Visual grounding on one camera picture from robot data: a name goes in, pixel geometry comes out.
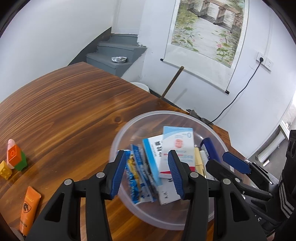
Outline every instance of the green toy block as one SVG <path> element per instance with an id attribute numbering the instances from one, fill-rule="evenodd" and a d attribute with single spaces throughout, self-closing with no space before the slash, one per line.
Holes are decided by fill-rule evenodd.
<path id="1" fill-rule="evenodd" d="M 27 160 L 26 160 L 25 154 L 21 152 L 21 155 L 22 155 L 22 160 L 15 165 L 15 169 L 18 171 L 23 170 L 27 166 Z"/>

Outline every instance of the red logo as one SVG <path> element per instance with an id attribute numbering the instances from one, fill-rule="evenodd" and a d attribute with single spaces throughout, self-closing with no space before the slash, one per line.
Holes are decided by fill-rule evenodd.
<path id="1" fill-rule="evenodd" d="M 27 213 L 31 210 L 31 206 L 26 201 L 24 201 L 24 205 L 22 208 L 23 208 L 24 213 Z"/>

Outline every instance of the wooden handle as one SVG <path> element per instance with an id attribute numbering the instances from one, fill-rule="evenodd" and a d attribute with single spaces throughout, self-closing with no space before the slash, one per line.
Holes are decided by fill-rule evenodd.
<path id="1" fill-rule="evenodd" d="M 173 77 L 172 81 L 170 82 L 170 84 L 167 86 L 167 88 L 165 89 L 165 91 L 163 92 L 162 96 L 160 97 L 161 100 L 164 99 L 166 93 L 169 91 L 169 89 L 172 87 L 173 83 L 176 81 L 176 79 L 178 78 L 178 76 L 181 74 L 181 72 L 183 71 L 184 66 L 181 66 L 178 70 L 178 72 L 175 74 L 175 76 Z"/>

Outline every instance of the silver bolt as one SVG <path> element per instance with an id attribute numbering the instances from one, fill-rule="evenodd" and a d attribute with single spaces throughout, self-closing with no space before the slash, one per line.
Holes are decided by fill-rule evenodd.
<path id="1" fill-rule="evenodd" d="M 190 173 L 190 177 L 197 178 L 198 177 L 198 173 L 197 172 L 191 172 Z"/>
<path id="2" fill-rule="evenodd" d="M 226 185 L 229 185 L 231 183 L 231 181 L 227 178 L 223 179 L 223 183 Z"/>
<path id="3" fill-rule="evenodd" d="M 65 185 L 70 185 L 72 183 L 72 180 L 71 179 L 67 179 L 64 181 L 64 184 Z"/>
<path id="4" fill-rule="evenodd" d="M 97 178 L 102 178 L 102 177 L 105 176 L 105 173 L 103 173 L 103 172 L 98 172 L 98 173 L 96 174 L 96 176 L 97 176 Z"/>

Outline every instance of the table surface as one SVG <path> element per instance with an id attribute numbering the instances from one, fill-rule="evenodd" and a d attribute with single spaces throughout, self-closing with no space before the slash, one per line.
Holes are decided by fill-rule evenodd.
<path id="1" fill-rule="evenodd" d="M 152 94 L 86 63 L 74 64 L 20 88 L 0 103 L 0 157 L 8 139 L 27 156 L 28 167 L 0 180 L 0 212 L 18 229 L 27 187 L 42 194 L 37 214 L 67 178 L 87 179 L 104 169 L 117 132 L 132 118 L 149 111 L 186 113 Z M 230 152 L 228 133 L 214 126 Z M 114 241 L 180 240 L 182 231 L 153 227 L 134 216 L 115 197 L 106 201 Z M 81 237 L 86 240 L 85 200 L 81 202 Z M 208 239 L 213 238 L 213 222 Z"/>

